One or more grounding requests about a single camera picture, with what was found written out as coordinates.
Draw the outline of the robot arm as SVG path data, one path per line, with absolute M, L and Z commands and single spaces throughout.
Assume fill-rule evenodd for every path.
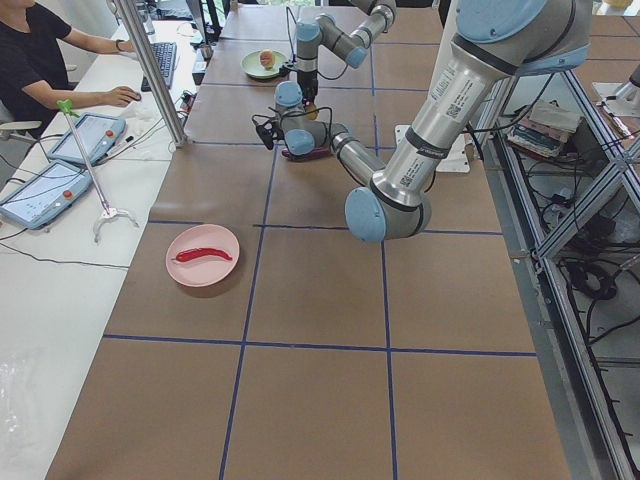
M 307 105 L 314 103 L 318 94 L 318 52 L 321 46 L 346 66 L 357 69 L 377 37 L 387 33 L 395 23 L 395 1 L 352 1 L 351 4 L 367 15 L 352 33 L 341 30 L 335 19 L 326 13 L 297 21 L 294 69 L 303 102 Z
M 413 236 L 427 225 L 429 176 L 497 82 L 566 71 L 585 61 L 592 5 L 588 1 L 452 2 L 438 52 L 444 65 L 433 74 L 424 104 L 388 162 L 367 150 L 346 126 L 310 117 L 317 94 L 319 47 L 357 68 L 376 37 L 396 21 L 393 1 L 355 5 L 368 17 L 351 34 L 327 14 L 298 22 L 297 78 L 277 86 L 270 121 L 275 138 L 284 141 L 292 156 L 328 147 L 361 182 L 346 198 L 346 223 L 356 238 L 379 243 Z

